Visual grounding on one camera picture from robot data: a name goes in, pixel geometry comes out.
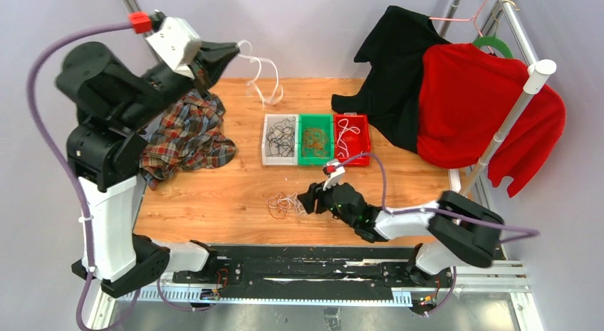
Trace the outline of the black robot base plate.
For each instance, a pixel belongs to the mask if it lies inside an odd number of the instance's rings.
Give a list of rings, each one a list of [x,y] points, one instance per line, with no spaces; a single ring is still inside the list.
[[[215,245],[213,274],[178,272],[175,283],[222,289],[223,298],[369,300],[393,298],[395,288],[428,294],[449,288],[448,270],[436,278],[406,271],[410,247]]]

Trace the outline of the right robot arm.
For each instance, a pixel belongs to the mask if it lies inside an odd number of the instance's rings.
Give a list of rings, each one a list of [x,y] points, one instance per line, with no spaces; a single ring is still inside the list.
[[[416,247],[407,266],[407,277],[418,286],[428,284],[447,267],[490,267],[504,226],[500,215],[454,191],[444,191],[438,200],[420,206],[389,211],[367,203],[348,183],[329,189],[312,183],[297,199],[307,214],[328,211],[369,243],[434,237],[433,242]]]

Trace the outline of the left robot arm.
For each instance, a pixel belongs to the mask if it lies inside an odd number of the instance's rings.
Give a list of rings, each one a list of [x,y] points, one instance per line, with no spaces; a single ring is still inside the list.
[[[119,298],[170,272],[212,282],[219,270],[215,250],[193,240],[161,243],[132,231],[139,161],[147,146],[140,133],[191,91],[193,80],[166,63],[136,76],[105,44],[92,41],[68,53],[56,85],[77,107],[67,161],[92,216],[93,277],[103,292]]]

